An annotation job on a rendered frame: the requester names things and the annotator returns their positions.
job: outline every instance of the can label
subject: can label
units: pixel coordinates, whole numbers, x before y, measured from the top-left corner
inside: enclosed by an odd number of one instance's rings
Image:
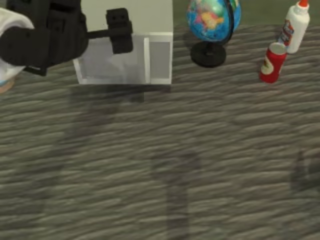
[[[264,63],[261,67],[261,73],[264,75],[269,75],[269,74],[273,73],[274,69],[275,68],[274,68],[273,64],[271,63],[271,61],[269,60],[269,58],[267,56],[265,56]]]
[[[292,27],[290,20],[286,19],[282,28],[279,42],[283,43],[286,47],[288,47],[291,43],[294,33],[295,33],[295,30]]]

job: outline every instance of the glue bottle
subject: glue bottle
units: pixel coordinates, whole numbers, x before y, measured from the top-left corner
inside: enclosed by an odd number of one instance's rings
[[[278,39],[287,47],[288,54],[298,51],[310,22],[308,0],[300,0],[289,8],[285,23]]]

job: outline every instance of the globe stand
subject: globe stand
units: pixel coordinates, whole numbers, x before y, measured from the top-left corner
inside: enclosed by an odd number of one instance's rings
[[[193,45],[190,51],[191,60],[203,68],[215,68],[222,65],[227,58],[221,44],[202,41]]]

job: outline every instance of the globe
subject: globe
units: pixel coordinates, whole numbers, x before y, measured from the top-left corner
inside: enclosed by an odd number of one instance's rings
[[[240,23],[241,6],[239,0],[228,1],[233,9],[234,31]],[[202,41],[223,41],[229,34],[230,19],[224,0],[191,0],[186,17],[190,30]]]

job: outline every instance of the gray wood surface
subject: gray wood surface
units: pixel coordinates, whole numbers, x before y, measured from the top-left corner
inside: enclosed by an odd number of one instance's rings
[[[242,26],[202,69],[177,28],[170,91],[22,73],[0,95],[0,239],[319,240],[320,27],[267,85],[278,31]]]

